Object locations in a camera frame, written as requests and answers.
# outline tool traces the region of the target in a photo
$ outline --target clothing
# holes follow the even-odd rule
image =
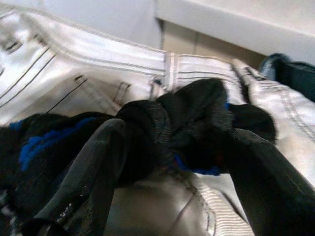
[[[260,72],[270,80],[287,85],[315,102],[315,66],[276,53],[263,61]]]
[[[276,127],[276,147],[315,186],[315,104],[301,93],[275,81],[239,60],[234,68],[248,88],[251,104],[263,109]]]

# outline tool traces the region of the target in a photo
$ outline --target white surface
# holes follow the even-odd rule
[[[157,17],[255,52],[315,64],[315,0],[158,0]]]
[[[115,37],[160,48],[154,0],[0,0],[45,10]]]

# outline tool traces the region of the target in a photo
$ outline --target belt loop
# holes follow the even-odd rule
[[[166,91],[172,91],[177,77],[177,60],[178,55],[174,52],[165,54],[165,77],[162,86]]]
[[[0,26],[0,46],[8,53],[15,52],[22,43],[9,33],[3,26]]]

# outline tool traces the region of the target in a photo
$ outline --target white pants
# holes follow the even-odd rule
[[[245,104],[241,94],[243,80],[249,86],[252,104],[267,111],[274,119],[278,149],[315,185],[315,121],[312,117],[315,104],[277,82],[260,80],[261,75],[242,62],[235,61],[232,65],[217,58],[178,55],[148,48],[79,27],[38,10],[1,3],[0,32],[1,125],[8,125],[34,113],[73,116],[98,111],[114,115],[130,101],[155,99],[203,78],[220,79],[227,90],[228,102],[240,105]],[[153,183],[157,182],[155,177],[152,176]],[[202,177],[196,180],[196,177],[187,177],[194,186],[191,190],[185,185],[174,184],[172,175],[161,175],[159,181],[162,184],[154,185],[155,193],[157,196],[161,191],[167,193],[166,199],[173,204],[168,205],[168,209],[175,210],[177,214],[173,219],[180,220],[176,221],[176,225],[167,225],[172,220],[164,222],[153,218],[156,223],[162,224],[161,228],[166,230],[181,229],[181,224],[185,222],[185,230],[178,231],[178,235],[183,235],[183,232],[196,235],[199,231],[192,230],[196,229],[196,225],[199,230],[207,228],[203,231],[204,235],[213,235],[214,232],[215,235],[252,235],[230,176],[218,177],[213,185],[214,180]],[[139,185],[150,186],[145,180]],[[176,194],[172,194],[170,186],[175,185],[184,192],[188,191],[190,197],[183,201],[171,201]],[[133,186],[126,191],[132,193],[135,188]],[[115,193],[113,203],[123,201],[119,195],[119,192]],[[209,227],[211,224],[206,219],[209,214],[201,214],[205,219],[200,220],[199,224],[188,220],[189,211],[186,211],[186,216],[182,214],[182,210],[190,209],[188,206],[192,206],[194,213],[198,212],[197,209],[203,210],[204,207],[200,208],[198,204],[200,199],[207,206],[212,203],[222,206],[218,196],[221,199],[227,196],[227,208],[220,210],[223,208],[216,208],[215,204],[210,207],[211,212],[218,216],[216,230]],[[232,206],[238,209],[242,217]]]

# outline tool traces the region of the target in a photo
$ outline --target blue stripe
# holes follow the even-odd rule
[[[26,171],[29,167],[30,161],[38,155],[40,152],[44,151],[46,148],[51,147],[56,144],[61,139],[70,135],[74,131],[80,129],[82,125],[95,119],[94,117],[85,118],[77,122],[73,127],[65,128],[63,130],[51,130],[44,134],[43,136],[33,136],[28,139],[27,144],[22,147],[19,163],[22,165],[21,170]]]
[[[22,127],[23,121],[24,121],[24,120],[20,120],[20,121],[18,121],[18,122],[11,123],[11,124],[9,125],[9,128],[18,131],[18,130]]]
[[[192,171],[194,173],[198,173],[198,174],[203,174],[203,175],[212,175],[212,176],[219,176],[220,175],[220,170],[217,166],[212,167],[209,170],[204,170],[204,169],[190,169],[188,167],[186,167],[184,165],[184,163],[182,162],[181,158],[179,157],[179,155],[175,155],[175,160],[179,166],[179,168],[183,171]]]

